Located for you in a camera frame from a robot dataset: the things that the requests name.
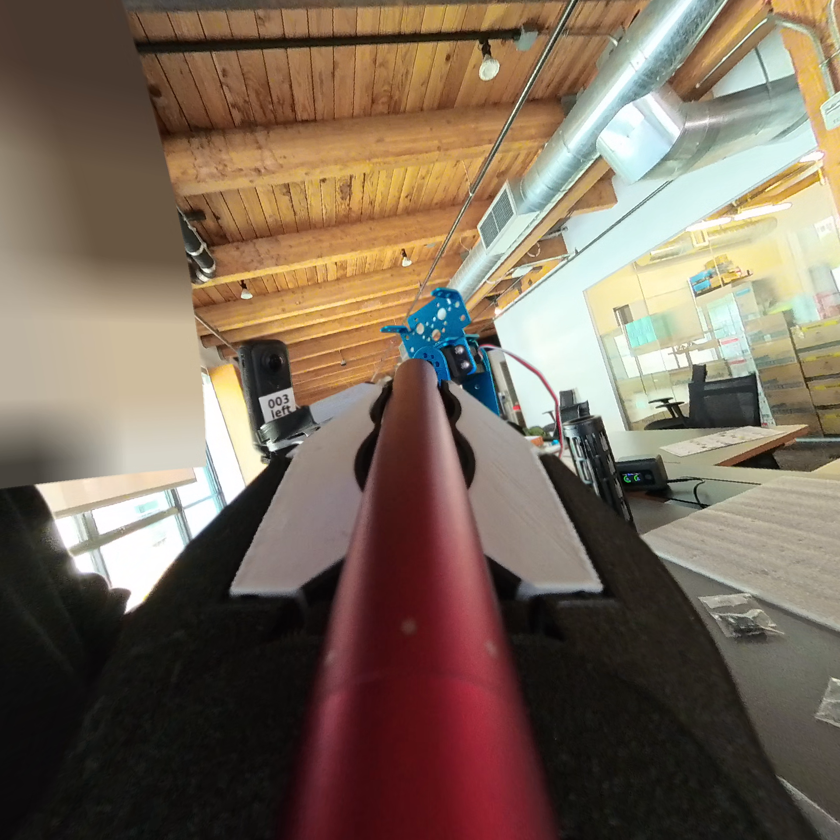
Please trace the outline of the silver air duct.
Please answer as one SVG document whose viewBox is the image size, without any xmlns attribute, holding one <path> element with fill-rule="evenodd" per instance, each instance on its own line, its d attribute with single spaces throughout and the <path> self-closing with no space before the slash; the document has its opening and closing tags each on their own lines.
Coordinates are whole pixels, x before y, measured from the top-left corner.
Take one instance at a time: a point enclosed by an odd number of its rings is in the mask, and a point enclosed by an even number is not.
<svg viewBox="0 0 840 840">
<path fill-rule="evenodd" d="M 784 139 L 807 121 L 795 76 L 706 101 L 682 101 L 667 84 L 723 5 L 647 5 L 521 179 L 531 221 L 502 255 L 479 242 L 449 288 L 470 298 L 599 157 L 628 184 L 674 179 Z"/>
</svg>

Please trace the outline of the glass window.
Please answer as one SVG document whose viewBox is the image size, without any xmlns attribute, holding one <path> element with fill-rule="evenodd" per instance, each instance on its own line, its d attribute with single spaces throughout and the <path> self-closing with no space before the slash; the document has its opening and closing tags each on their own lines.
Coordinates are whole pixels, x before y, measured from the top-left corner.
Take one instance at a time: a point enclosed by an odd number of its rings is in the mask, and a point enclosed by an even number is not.
<svg viewBox="0 0 840 840">
<path fill-rule="evenodd" d="M 215 519 L 227 496 L 213 462 L 185 484 L 124 500 L 83 506 L 61 500 L 57 486 L 40 486 L 76 571 L 99 575 L 139 606 L 186 545 Z"/>
</svg>

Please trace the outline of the black office chair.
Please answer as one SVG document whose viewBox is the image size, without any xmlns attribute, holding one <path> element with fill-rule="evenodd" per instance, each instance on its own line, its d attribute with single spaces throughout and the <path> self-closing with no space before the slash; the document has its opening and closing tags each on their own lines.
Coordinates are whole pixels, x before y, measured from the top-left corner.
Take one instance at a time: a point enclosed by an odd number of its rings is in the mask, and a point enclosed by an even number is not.
<svg viewBox="0 0 840 840">
<path fill-rule="evenodd" d="M 648 423 L 649 431 L 679 428 L 735 428 L 762 425 L 758 379 L 755 373 L 724 380 L 708 380 L 707 365 L 694 364 L 688 383 L 688 414 L 681 402 L 671 397 L 657 398 L 669 417 Z"/>
</svg>

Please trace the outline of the black power bank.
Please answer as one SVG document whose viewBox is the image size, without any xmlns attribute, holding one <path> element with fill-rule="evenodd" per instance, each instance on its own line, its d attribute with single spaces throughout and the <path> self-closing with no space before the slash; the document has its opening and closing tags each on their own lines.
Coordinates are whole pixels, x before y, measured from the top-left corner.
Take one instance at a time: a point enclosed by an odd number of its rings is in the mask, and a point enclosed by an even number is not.
<svg viewBox="0 0 840 840">
<path fill-rule="evenodd" d="M 616 474 L 626 496 L 669 498 L 669 477 L 660 455 L 618 458 Z"/>
</svg>

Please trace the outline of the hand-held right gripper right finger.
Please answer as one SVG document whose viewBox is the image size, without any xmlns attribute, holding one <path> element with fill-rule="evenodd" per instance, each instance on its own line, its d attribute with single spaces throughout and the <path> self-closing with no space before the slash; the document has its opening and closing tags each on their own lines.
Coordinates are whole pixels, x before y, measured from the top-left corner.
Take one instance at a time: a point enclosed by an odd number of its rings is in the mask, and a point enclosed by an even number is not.
<svg viewBox="0 0 840 840">
<path fill-rule="evenodd" d="M 459 385 L 455 427 L 475 471 L 469 498 L 481 547 L 518 579 L 514 597 L 601 597 L 604 585 L 539 458 L 524 436 Z"/>
</svg>

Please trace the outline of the red metal screwdriver handle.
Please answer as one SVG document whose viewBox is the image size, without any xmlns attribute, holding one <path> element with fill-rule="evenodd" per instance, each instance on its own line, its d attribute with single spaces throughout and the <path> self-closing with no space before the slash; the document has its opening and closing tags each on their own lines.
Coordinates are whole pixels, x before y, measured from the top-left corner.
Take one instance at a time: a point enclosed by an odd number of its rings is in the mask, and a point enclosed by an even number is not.
<svg viewBox="0 0 840 840">
<path fill-rule="evenodd" d="M 279 838 L 559 838 L 432 366 L 397 371 Z"/>
</svg>

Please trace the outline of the thin metal ceiling rod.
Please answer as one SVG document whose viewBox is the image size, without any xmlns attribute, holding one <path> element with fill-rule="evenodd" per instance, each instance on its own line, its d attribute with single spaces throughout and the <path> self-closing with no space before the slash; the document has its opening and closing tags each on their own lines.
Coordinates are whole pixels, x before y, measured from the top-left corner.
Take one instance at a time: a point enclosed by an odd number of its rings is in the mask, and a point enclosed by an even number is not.
<svg viewBox="0 0 840 840">
<path fill-rule="evenodd" d="M 452 223 L 449 231 L 447 232 L 446 236 L 444 237 L 443 243 L 438 247 L 434 260 L 432 261 L 430 267 L 428 268 L 427 274 L 425 278 L 419 284 L 415 297 L 412 300 L 412 303 L 409 305 L 408 310 L 406 311 L 406 317 L 408 318 L 414 311 L 417 303 L 419 302 L 421 296 L 423 295 L 427 284 L 433 278 L 436 268 L 438 267 L 439 262 L 445 256 L 448 246 L 457 232 L 460 223 L 464 219 L 468 209 L 470 208 L 471 204 L 473 203 L 478 190 L 480 189 L 483 181 L 485 180 L 487 173 L 489 171 L 490 165 L 496 158 L 501 146 L 503 145 L 505 139 L 508 136 L 508 133 L 511 130 L 512 125 L 515 123 L 520 111 L 526 104 L 529 99 L 529 95 L 537 83 L 539 76 L 541 75 L 544 67 L 548 63 L 551 54 L 557 46 L 560 38 L 565 34 L 568 24 L 574 15 L 575 10 L 581 4 L 581 1 L 569 1 L 566 3 L 562 15 L 558 23 L 555 25 L 554 29 L 552 30 L 548 40 L 545 44 L 545 47 L 542 50 L 539 58 L 536 60 L 532 70 L 528 78 L 526 79 L 516 101 L 514 101 L 510 114 L 508 115 L 506 121 L 502 124 L 499 134 L 494 140 L 493 144 L 491 145 L 485 159 L 483 160 L 476 177 L 473 181 L 469 183 L 467 196 L 465 198 L 463 206 L 459 209 L 457 216 L 455 217 L 454 222 Z"/>
</svg>

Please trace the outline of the black light track rail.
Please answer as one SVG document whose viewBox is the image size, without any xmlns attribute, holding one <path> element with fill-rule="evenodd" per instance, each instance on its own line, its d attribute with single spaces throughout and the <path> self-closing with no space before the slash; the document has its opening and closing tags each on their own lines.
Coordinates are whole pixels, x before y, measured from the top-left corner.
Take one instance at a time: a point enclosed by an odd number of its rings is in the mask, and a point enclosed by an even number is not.
<svg viewBox="0 0 840 840">
<path fill-rule="evenodd" d="M 518 50 L 530 49 L 537 37 L 544 35 L 536 28 L 497 28 L 488 30 L 461 30 L 439 33 L 412 33 L 387 35 L 331 35 L 276 38 L 226 38 L 193 41 L 159 40 L 135 41 L 139 55 L 172 55 L 224 53 L 272 49 L 336 49 L 357 46 L 404 46 L 436 43 L 489 43 L 511 42 Z"/>
</svg>

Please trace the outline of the stack of cardboard boxes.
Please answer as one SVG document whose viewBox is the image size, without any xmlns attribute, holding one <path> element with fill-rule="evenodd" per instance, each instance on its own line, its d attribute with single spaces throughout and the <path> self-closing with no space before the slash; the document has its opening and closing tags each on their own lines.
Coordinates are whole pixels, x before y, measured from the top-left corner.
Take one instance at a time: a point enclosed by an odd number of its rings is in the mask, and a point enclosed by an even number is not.
<svg viewBox="0 0 840 840">
<path fill-rule="evenodd" d="M 790 311 L 744 326 L 763 397 L 776 425 L 839 435 L 839 317 L 795 325 Z"/>
</svg>

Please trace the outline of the black mesh cylinder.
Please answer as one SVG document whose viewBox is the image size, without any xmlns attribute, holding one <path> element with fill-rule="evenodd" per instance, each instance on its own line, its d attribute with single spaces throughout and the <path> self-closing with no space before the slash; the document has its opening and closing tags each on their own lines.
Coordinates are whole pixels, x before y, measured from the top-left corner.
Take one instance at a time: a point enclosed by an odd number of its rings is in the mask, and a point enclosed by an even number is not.
<svg viewBox="0 0 840 840">
<path fill-rule="evenodd" d="M 570 417 L 563 422 L 563 437 L 581 482 L 635 528 L 602 419 L 594 415 Z"/>
</svg>

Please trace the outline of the blue toy robot arm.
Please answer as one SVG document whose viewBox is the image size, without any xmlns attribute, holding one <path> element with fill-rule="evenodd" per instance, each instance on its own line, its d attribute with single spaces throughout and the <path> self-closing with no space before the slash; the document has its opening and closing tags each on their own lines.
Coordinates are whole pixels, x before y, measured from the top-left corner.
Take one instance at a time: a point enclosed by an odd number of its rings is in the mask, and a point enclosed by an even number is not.
<svg viewBox="0 0 840 840">
<path fill-rule="evenodd" d="M 428 362 L 437 383 L 461 386 L 497 416 L 502 416 L 497 386 L 486 350 L 478 335 L 468 332 L 471 318 L 464 299 L 454 289 L 437 288 L 432 299 L 408 317 L 407 325 L 386 325 L 402 342 L 402 358 Z"/>
</svg>

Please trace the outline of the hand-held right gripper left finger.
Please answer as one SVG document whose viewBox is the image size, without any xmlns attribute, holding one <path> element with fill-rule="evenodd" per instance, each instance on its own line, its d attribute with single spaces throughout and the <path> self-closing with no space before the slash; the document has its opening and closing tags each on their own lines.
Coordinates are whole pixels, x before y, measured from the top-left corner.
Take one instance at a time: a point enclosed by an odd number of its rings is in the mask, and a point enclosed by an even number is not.
<svg viewBox="0 0 840 840">
<path fill-rule="evenodd" d="M 283 456 L 287 467 L 229 594 L 330 601 L 352 536 L 362 490 L 357 454 L 375 429 L 385 385 L 362 384 L 317 402 L 318 430 Z"/>
</svg>

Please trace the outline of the pale wood-edged table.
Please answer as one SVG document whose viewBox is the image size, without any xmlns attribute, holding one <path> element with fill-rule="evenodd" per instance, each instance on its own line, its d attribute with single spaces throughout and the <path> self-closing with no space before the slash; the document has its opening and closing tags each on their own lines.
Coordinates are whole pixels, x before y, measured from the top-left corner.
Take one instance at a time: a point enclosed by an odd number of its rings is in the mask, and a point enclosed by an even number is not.
<svg viewBox="0 0 840 840">
<path fill-rule="evenodd" d="M 743 466 L 757 457 L 772 454 L 810 432 L 804 424 L 741 429 L 680 428 L 622 431 L 609 435 L 617 458 L 660 456 L 667 465 L 679 467 Z M 727 446 L 698 449 L 690 441 L 713 435 L 734 438 Z"/>
</svg>

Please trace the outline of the white vent grille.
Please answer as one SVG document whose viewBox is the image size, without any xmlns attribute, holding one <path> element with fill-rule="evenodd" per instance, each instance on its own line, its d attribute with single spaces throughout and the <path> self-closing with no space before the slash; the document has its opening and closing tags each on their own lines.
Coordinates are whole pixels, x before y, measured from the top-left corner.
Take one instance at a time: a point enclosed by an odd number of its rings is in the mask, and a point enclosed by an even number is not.
<svg viewBox="0 0 840 840">
<path fill-rule="evenodd" d="M 504 183 L 478 223 L 480 242 L 486 253 L 500 256 L 531 221 L 522 197 L 522 181 Z"/>
</svg>

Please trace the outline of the person's dark clothing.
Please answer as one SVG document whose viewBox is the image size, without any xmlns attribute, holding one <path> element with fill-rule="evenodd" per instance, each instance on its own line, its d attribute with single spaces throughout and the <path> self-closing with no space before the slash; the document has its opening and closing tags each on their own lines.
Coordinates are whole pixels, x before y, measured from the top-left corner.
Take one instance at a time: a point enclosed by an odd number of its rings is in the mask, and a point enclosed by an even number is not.
<svg viewBox="0 0 840 840">
<path fill-rule="evenodd" d="M 35 486 L 1 491 L 1 837 L 47 793 L 130 592 L 78 571 Z"/>
</svg>

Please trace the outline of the printed paper sheet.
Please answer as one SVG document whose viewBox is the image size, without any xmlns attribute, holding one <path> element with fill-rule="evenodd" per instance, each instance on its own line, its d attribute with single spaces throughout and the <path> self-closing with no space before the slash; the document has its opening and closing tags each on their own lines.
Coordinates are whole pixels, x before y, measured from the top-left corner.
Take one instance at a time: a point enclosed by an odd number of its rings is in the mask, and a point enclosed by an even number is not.
<svg viewBox="0 0 840 840">
<path fill-rule="evenodd" d="M 695 437 L 684 442 L 669 444 L 662 449 L 673 456 L 686 457 L 725 448 L 756 442 L 775 436 L 779 430 L 774 427 L 738 427 L 715 434 Z"/>
</svg>

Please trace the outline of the white foam sheet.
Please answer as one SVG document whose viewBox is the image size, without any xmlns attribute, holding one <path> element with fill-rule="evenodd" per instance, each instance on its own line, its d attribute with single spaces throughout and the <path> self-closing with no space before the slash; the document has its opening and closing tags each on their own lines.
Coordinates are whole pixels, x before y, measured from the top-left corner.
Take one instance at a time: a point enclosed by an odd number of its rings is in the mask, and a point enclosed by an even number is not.
<svg viewBox="0 0 840 840">
<path fill-rule="evenodd" d="M 786 473 L 643 536 L 663 560 L 839 629 L 839 482 Z"/>
</svg>

